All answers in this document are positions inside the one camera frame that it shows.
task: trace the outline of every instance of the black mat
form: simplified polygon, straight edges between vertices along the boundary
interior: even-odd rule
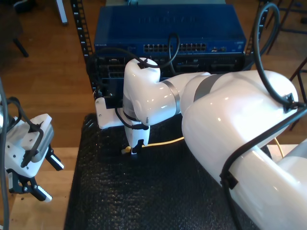
[[[152,126],[150,142],[179,138],[181,115]],[[219,184],[184,141],[121,155],[123,127],[85,118],[65,230],[234,230]],[[238,209],[245,230],[257,229]]]

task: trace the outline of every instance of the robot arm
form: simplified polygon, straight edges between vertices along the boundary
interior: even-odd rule
[[[22,120],[7,133],[5,170],[9,178],[9,191],[18,194],[31,193],[40,201],[50,202],[52,196],[36,183],[35,176],[44,159],[57,171],[64,169],[64,165],[54,154],[50,145],[54,134],[51,117],[48,114],[42,114],[31,119],[31,122],[39,124],[44,135],[36,149],[36,155],[30,157],[30,161],[26,162],[24,167],[22,167],[23,162],[38,139],[39,133],[32,131],[30,126]]]
[[[159,74],[158,69],[140,68],[136,60],[127,64],[121,115],[126,121],[150,126],[181,112],[187,146],[218,183],[224,163],[236,149],[295,113],[285,113],[270,97],[257,71],[182,74],[163,82],[158,82]],[[271,71],[266,75],[278,94],[292,93],[297,101],[297,92],[286,77]],[[110,117],[112,124],[122,125],[113,116],[114,109],[102,109],[103,99],[96,102],[101,127],[111,126]],[[141,139],[148,143],[149,130],[125,129],[130,146]],[[236,180],[232,198],[261,229],[307,225],[305,142],[278,163],[260,149],[283,130],[247,151],[229,170]]]

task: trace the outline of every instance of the chair leg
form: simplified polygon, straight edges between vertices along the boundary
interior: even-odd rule
[[[305,60],[299,65],[299,67],[292,74],[290,81],[292,81],[295,78],[295,76],[300,72],[300,70],[304,67],[304,65],[306,65],[306,63],[307,63],[307,58],[305,58]]]
[[[277,7],[279,7],[279,6],[280,6],[280,4],[282,3],[282,1],[283,1],[283,0],[279,0],[279,1],[278,1],[278,3],[276,4],[276,5],[277,5]],[[267,23],[267,25],[266,25],[265,29],[267,29],[267,28],[268,28],[268,26],[270,25],[270,23],[271,23],[271,21],[272,21],[273,17],[274,17],[274,15],[272,14],[272,15],[270,16],[270,19],[269,19],[269,21],[268,21],[268,23]]]
[[[269,46],[269,48],[268,48],[267,54],[269,54],[269,52],[270,52],[272,46],[274,45],[274,42],[275,42],[275,40],[276,40],[276,38],[277,38],[277,36],[278,36],[278,34],[279,34],[279,32],[280,32],[280,29],[282,28],[284,22],[286,21],[286,19],[287,19],[287,17],[288,17],[288,14],[289,14],[289,12],[290,12],[290,9],[291,9],[293,3],[294,3],[294,0],[291,0],[290,5],[289,5],[289,7],[288,7],[288,9],[287,9],[287,11],[286,11],[286,13],[285,13],[285,15],[283,16],[283,19],[282,19],[282,21],[281,21],[280,24],[279,24],[279,27],[278,27],[278,29],[277,29],[277,32],[276,32],[276,34],[275,34],[275,36],[274,36],[274,38],[273,38],[273,40],[272,40],[272,42],[271,42],[271,44],[270,44],[270,46]]]
[[[22,54],[24,55],[24,57],[29,57],[29,54],[27,53],[27,51],[24,49],[23,45],[21,45],[21,43],[18,41],[17,38],[13,39],[13,42],[15,43],[15,45],[19,48],[19,50],[22,52]]]

